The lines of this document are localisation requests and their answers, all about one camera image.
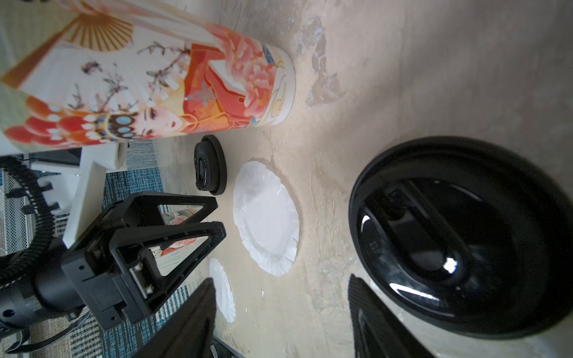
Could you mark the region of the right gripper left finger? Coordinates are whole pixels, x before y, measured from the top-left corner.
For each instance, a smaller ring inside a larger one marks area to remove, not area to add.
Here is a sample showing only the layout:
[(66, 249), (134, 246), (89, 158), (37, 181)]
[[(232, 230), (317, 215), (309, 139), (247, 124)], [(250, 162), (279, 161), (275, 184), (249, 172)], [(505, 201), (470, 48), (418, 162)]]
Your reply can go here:
[(216, 288), (207, 278), (135, 356), (211, 357), (215, 320)]

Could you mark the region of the white leak-proof paper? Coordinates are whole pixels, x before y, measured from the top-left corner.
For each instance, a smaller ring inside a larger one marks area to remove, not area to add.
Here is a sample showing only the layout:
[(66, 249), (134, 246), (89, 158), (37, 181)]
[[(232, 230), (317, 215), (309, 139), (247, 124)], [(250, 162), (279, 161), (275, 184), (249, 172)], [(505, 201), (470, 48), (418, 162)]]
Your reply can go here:
[(260, 269), (280, 277), (292, 268), (300, 221), (281, 179), (258, 161), (245, 163), (233, 192), (234, 224), (243, 246)]
[(226, 322), (233, 323), (237, 317), (234, 295), (230, 280), (221, 262), (212, 258), (209, 266), (210, 278), (216, 290), (216, 305)]

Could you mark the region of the black lid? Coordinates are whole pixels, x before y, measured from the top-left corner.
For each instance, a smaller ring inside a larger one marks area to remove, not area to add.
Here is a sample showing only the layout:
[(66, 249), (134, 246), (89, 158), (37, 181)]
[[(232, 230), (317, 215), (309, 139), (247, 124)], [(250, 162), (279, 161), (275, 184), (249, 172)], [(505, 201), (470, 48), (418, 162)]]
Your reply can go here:
[(572, 200), (501, 146), (425, 137), (382, 151), (352, 188), (349, 229), (380, 290), (443, 330), (511, 340), (572, 313)]
[(222, 146), (215, 136), (206, 135), (195, 145), (194, 164), (197, 189), (211, 195), (222, 195), (228, 172)]

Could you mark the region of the paper milk tea cup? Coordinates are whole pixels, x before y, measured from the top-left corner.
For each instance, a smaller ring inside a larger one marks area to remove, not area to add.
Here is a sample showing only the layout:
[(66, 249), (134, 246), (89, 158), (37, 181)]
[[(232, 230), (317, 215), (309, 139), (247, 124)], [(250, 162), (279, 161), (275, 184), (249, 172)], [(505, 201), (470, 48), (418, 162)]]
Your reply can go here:
[(3, 1), (1, 153), (277, 125), (283, 50), (162, 1)]
[[(194, 217), (203, 207), (199, 204), (160, 204), (153, 207), (149, 224), (151, 226), (176, 226), (183, 224), (186, 220)], [(203, 242), (209, 239), (207, 234), (170, 233), (167, 237), (170, 243), (161, 243), (150, 247), (153, 257), (158, 259), (166, 257), (179, 249), (195, 250)]]

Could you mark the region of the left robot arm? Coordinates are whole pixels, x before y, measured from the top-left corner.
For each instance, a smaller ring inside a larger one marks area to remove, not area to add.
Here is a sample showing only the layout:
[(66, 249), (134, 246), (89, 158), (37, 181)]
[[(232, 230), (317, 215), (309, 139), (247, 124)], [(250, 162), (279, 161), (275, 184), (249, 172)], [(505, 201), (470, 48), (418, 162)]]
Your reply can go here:
[(95, 319), (108, 331), (157, 313), (226, 236), (208, 222), (207, 196), (140, 192), (103, 210), (72, 244), (56, 237), (53, 206), (34, 172), (18, 158), (1, 159), (16, 181), (9, 198), (28, 199), (34, 216), (26, 249), (1, 258), (1, 337), (20, 340), (9, 354), (39, 351)]

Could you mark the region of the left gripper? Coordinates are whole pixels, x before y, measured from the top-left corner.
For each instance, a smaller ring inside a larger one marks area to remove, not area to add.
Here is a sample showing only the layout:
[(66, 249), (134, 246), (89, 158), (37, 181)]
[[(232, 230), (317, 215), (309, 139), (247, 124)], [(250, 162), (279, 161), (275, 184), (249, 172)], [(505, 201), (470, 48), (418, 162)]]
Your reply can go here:
[[(199, 204), (194, 217), (176, 226), (151, 226), (153, 207)], [(104, 211), (65, 251), (61, 268), (100, 328), (135, 324), (153, 316), (226, 237), (221, 222), (205, 219), (218, 207), (214, 197), (142, 192)], [(150, 247), (170, 243), (170, 233), (207, 234), (195, 250), (179, 249), (158, 259)]]

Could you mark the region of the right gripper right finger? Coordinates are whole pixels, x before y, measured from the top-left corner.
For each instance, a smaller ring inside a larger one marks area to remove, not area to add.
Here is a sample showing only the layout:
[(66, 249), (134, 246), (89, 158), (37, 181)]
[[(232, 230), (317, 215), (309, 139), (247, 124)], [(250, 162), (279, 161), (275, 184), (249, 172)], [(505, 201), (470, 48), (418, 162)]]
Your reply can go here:
[(355, 275), (349, 280), (348, 299), (356, 357), (433, 356)]

